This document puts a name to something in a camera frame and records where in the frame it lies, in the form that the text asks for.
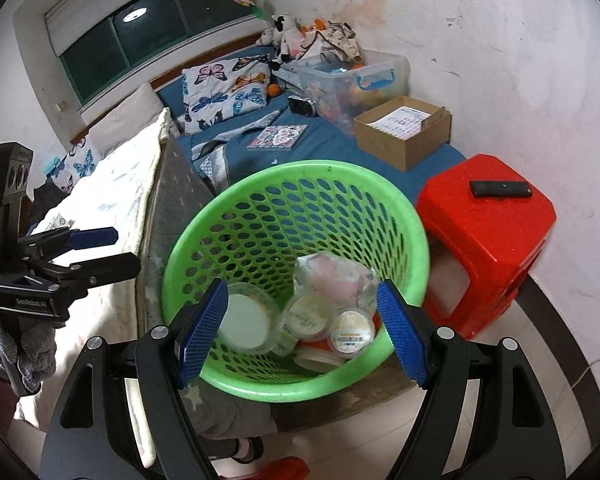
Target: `stool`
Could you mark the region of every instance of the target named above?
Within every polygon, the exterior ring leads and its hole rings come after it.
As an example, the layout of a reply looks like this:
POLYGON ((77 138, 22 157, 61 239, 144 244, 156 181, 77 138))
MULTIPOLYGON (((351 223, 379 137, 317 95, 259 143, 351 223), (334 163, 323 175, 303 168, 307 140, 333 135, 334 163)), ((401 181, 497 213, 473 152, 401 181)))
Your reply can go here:
POLYGON ((436 325, 465 339, 509 307, 556 220, 551 201, 534 186, 531 198, 474 198, 471 180, 524 178, 495 156, 476 155, 429 179, 416 206, 427 235, 451 251, 470 280, 448 317, 431 294, 423 306, 436 325))

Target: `window sill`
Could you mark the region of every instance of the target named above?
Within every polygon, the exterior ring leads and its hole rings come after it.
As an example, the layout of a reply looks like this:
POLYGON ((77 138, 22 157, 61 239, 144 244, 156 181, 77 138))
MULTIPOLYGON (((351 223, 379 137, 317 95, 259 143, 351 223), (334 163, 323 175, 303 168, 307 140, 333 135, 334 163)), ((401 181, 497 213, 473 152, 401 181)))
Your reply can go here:
POLYGON ((222 44, 259 32, 265 26, 266 23, 262 20, 258 20, 254 16, 246 16, 193 36, 168 48, 123 75, 80 108, 78 113, 80 113, 84 122, 89 124, 105 110, 131 95, 142 83, 151 81, 181 63, 200 56, 222 44))

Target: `pillow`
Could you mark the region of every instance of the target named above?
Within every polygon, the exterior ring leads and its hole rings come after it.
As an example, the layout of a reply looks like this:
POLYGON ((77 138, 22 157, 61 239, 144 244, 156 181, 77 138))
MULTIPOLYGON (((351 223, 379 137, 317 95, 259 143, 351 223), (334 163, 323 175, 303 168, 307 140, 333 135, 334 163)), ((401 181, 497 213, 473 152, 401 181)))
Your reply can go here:
POLYGON ((109 155, 149 124, 155 123, 163 108, 151 85, 144 83, 89 129, 89 139, 101 153, 109 155))
POLYGON ((223 59, 184 69, 185 131, 196 134, 220 121, 267 104, 267 56, 223 59))
POLYGON ((60 160, 48 175, 65 193, 71 193, 78 181, 93 173, 104 158, 104 154, 94 146, 90 137, 89 134, 72 147, 68 155, 60 160))

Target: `silver bolt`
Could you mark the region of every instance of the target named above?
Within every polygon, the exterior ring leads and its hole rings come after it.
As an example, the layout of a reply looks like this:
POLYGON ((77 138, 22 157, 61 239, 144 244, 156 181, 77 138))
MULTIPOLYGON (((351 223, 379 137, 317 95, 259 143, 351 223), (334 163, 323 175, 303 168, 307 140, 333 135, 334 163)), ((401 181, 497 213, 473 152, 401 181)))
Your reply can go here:
POLYGON ((151 330, 151 337, 153 337, 154 339, 162 339, 167 337, 168 333, 168 327, 164 325, 154 326, 154 328, 151 330))
POLYGON ((448 326, 441 326, 437 332, 442 339, 453 339, 456 335, 456 333, 448 326))
POLYGON ((518 342, 515 339, 506 337, 502 340, 502 346, 504 346, 504 348, 506 348, 507 350, 511 350, 513 352, 514 350, 518 349, 518 342))
POLYGON ((95 350, 96 348, 100 348, 100 345, 102 345, 102 338, 99 335, 91 337, 87 341, 87 348, 89 350, 95 350))

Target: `blue gripper pad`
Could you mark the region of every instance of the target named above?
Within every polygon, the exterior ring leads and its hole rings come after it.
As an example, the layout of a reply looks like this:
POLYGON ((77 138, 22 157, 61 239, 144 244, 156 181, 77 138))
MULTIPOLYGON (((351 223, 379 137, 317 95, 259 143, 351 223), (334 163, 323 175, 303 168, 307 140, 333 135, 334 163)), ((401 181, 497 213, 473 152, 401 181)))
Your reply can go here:
POLYGON ((101 229, 71 231, 68 244, 72 249, 79 251, 80 249, 113 245, 117 241, 118 231, 114 227, 103 227, 101 229))
POLYGON ((200 302, 190 307, 192 313, 183 329, 176 335, 176 356, 179 364, 175 378, 180 389, 200 376, 228 305, 227 284, 224 280, 216 278, 200 302))
POLYGON ((424 388, 429 382, 427 349, 408 315, 408 305, 390 280, 378 286, 378 312, 400 359, 402 370, 424 388))

